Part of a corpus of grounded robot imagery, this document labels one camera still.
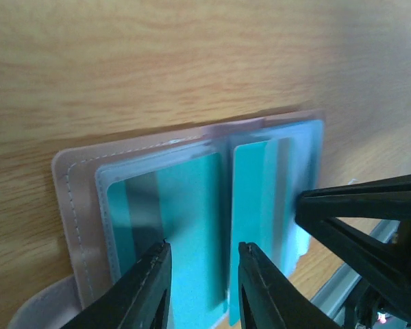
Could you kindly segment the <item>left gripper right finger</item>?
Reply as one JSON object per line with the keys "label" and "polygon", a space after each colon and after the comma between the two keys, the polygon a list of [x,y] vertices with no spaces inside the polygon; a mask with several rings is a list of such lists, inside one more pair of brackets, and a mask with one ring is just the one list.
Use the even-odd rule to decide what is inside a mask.
{"label": "left gripper right finger", "polygon": [[255,244],[238,246],[242,328],[338,328],[307,300]]}

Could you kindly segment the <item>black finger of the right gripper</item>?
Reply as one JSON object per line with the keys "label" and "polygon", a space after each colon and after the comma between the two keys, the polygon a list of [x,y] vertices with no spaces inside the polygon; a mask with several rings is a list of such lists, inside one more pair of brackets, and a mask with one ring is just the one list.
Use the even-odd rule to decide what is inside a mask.
{"label": "black finger of the right gripper", "polygon": [[411,319],[411,174],[304,191],[295,222]]}

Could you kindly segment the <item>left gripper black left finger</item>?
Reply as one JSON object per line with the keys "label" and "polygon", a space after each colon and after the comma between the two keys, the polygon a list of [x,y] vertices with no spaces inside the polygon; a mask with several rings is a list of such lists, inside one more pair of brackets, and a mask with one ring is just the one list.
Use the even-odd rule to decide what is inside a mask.
{"label": "left gripper black left finger", "polygon": [[171,279],[171,245],[155,243],[107,293],[63,327],[166,328]]}

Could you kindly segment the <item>teal magnetic stripe card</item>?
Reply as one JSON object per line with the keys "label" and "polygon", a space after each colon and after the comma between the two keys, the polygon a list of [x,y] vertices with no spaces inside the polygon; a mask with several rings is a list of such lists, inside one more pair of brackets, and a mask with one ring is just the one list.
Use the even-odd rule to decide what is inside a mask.
{"label": "teal magnetic stripe card", "polygon": [[227,310],[221,156],[165,156],[102,168],[101,213],[117,281],[154,243],[172,249],[171,328],[211,328]]}

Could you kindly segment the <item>blue card holder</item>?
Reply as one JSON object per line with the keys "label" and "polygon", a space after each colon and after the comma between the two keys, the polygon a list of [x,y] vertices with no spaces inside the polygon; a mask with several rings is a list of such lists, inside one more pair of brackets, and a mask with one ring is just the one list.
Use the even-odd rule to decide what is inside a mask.
{"label": "blue card holder", "polygon": [[10,328],[215,328],[240,320],[238,244],[289,276],[309,248],[295,198],[315,188],[320,110],[65,149],[52,174],[73,275]]}

